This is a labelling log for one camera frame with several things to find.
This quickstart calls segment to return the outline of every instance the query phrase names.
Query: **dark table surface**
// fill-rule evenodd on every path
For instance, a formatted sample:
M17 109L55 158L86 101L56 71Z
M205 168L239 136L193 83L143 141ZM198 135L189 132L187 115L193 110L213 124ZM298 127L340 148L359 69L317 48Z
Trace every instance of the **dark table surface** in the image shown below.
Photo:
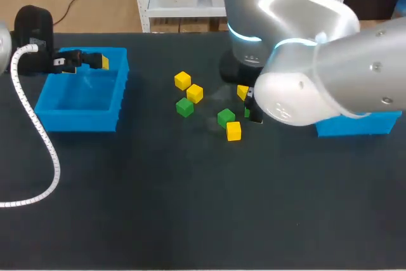
M406 268L406 122L377 137L318 139L313 126L243 119L221 82L226 34L57 35L56 45L128 49L117 132L50 135L60 184L0 210L0 268ZM205 98L187 119L179 71ZM22 78L35 105L45 78ZM227 142L216 114L242 121ZM41 193L52 163L0 77L0 200Z

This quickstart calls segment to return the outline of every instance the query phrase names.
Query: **shelf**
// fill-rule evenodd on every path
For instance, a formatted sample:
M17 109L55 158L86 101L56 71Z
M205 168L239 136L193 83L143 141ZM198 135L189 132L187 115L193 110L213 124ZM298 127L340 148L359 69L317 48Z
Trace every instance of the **shelf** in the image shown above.
M225 8L215 8L211 0L199 0L197 7L193 8L162 8L158 0L147 0L148 17L224 17Z

